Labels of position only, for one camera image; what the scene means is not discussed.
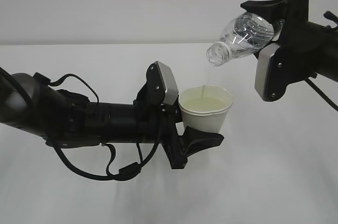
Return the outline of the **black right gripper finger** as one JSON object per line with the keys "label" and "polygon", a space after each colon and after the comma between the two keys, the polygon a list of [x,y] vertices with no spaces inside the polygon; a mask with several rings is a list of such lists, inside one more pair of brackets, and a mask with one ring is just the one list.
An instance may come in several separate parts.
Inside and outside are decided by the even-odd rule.
{"label": "black right gripper finger", "polygon": [[285,17],[287,3],[288,0],[246,1],[241,3],[240,7],[266,21],[277,21]]}

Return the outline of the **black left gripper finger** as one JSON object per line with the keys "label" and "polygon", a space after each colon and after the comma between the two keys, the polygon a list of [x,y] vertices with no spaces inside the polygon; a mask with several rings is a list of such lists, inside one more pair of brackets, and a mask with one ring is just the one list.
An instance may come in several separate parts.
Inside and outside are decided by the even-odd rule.
{"label": "black left gripper finger", "polygon": [[182,135],[183,153],[189,157],[200,151],[218,147],[224,140],[224,136],[219,133],[200,131],[187,126]]}

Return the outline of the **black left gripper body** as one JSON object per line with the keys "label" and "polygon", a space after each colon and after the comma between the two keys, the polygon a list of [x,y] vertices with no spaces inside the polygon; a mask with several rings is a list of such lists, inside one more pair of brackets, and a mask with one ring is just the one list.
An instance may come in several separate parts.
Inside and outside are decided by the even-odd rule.
{"label": "black left gripper body", "polygon": [[183,169],[187,163],[187,155],[183,153],[176,124],[182,122],[175,94],[173,104],[164,103],[163,87],[159,84],[144,84],[134,100],[137,108],[137,127],[144,140],[153,144],[150,153],[140,159],[140,166],[145,166],[154,156],[159,145],[162,145],[172,169]]}

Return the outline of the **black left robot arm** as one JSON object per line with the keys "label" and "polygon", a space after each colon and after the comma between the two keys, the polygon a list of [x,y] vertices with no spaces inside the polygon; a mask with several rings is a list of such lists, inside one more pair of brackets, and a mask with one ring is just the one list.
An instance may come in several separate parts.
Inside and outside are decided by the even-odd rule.
{"label": "black left robot arm", "polygon": [[224,137],[182,121],[175,78],[167,66],[155,62],[132,104],[110,104],[60,89],[63,78],[51,81],[42,74],[1,71],[1,123],[45,139],[62,162],[72,168],[65,148],[115,143],[162,145],[171,168],[183,169],[189,156],[219,146]]}

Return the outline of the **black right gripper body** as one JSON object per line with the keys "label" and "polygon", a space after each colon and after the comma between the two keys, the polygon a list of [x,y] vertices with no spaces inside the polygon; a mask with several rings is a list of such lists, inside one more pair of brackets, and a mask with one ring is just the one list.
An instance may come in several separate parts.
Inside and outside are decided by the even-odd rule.
{"label": "black right gripper body", "polygon": [[[330,59],[330,27],[309,21],[309,0],[288,0],[284,25],[276,43],[314,52],[315,60]],[[267,21],[276,24],[278,21]]]}

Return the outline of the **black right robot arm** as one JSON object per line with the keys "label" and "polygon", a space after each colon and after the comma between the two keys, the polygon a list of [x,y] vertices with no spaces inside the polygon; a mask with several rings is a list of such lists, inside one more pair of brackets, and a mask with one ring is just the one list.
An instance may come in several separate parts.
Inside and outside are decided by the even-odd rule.
{"label": "black right robot arm", "polygon": [[281,27],[278,39],[255,53],[255,83],[287,87],[317,74],[337,81],[337,27],[310,22],[309,0],[246,1],[240,6]]}

